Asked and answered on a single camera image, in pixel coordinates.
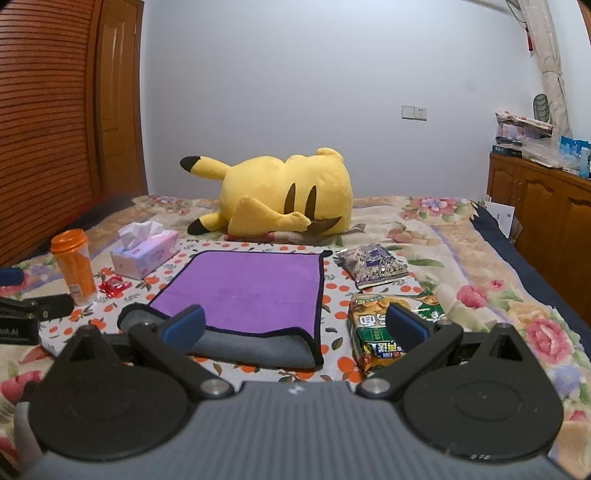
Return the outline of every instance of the pikachu plush toy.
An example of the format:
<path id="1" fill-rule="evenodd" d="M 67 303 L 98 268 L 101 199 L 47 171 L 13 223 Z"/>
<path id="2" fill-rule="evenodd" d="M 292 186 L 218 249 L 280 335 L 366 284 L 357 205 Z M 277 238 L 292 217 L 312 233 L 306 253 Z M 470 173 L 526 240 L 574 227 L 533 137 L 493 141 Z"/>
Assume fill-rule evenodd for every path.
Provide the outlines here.
<path id="1" fill-rule="evenodd" d="M 207 157 L 185 157 L 181 166 L 221 180 L 219 210 L 189 225 L 190 235 L 227 231 L 238 237 L 268 232 L 336 235 L 349 228 L 353 191 L 343 157 L 332 148 L 293 155 L 285 162 L 256 157 L 233 167 Z"/>

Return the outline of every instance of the red decoration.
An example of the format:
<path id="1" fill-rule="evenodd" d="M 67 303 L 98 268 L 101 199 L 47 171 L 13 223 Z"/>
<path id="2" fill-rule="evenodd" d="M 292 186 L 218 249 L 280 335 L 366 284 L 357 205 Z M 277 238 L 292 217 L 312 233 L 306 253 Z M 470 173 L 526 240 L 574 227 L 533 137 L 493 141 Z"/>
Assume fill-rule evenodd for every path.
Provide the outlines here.
<path id="1" fill-rule="evenodd" d="M 130 281 L 123 281 L 121 275 L 113 275 L 109 280 L 105 280 L 99 285 L 99 290 L 112 299 L 122 291 L 130 288 Z"/>

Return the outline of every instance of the snack bag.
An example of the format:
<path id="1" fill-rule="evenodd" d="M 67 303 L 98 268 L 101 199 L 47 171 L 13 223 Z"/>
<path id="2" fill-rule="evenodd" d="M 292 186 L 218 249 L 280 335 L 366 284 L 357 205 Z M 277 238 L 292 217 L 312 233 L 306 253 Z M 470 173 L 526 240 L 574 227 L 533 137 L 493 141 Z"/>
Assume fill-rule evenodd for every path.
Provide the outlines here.
<path id="1" fill-rule="evenodd" d="M 380 244 L 350 248 L 336 256 L 360 290 L 390 283 L 408 275 L 406 263 L 392 256 Z"/>
<path id="2" fill-rule="evenodd" d="M 353 357 L 365 373 L 390 365 L 404 354 L 396 339 L 386 330 L 386 310 L 390 303 L 398 303 L 432 322 L 446 318 L 437 298 L 428 290 L 416 296 L 354 294 L 347 322 Z"/>

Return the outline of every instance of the wall socket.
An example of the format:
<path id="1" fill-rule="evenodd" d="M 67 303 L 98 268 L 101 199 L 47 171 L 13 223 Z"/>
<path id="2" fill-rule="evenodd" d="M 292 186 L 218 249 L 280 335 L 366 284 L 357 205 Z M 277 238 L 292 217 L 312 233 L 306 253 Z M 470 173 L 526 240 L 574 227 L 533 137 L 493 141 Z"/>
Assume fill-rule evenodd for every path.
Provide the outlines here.
<path id="1" fill-rule="evenodd" d="M 414 119 L 415 120 L 427 120 L 427 109 L 423 107 L 416 106 L 414 108 Z"/>
<path id="2" fill-rule="evenodd" d="M 409 120 L 427 120 L 427 109 L 414 106 L 414 105 L 403 105 L 402 106 L 402 118 Z"/>

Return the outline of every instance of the orange bottle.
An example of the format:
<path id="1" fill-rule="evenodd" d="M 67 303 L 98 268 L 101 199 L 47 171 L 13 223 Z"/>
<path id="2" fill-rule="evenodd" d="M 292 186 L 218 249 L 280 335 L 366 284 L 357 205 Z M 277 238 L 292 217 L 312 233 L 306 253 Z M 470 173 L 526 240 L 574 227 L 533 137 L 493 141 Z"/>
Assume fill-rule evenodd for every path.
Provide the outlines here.
<path id="1" fill-rule="evenodd" d="M 90 267 L 88 238 L 84 230 L 66 230 L 51 239 L 51 253 L 57 260 L 61 274 L 77 305 L 88 305 L 96 300 L 95 279 Z"/>

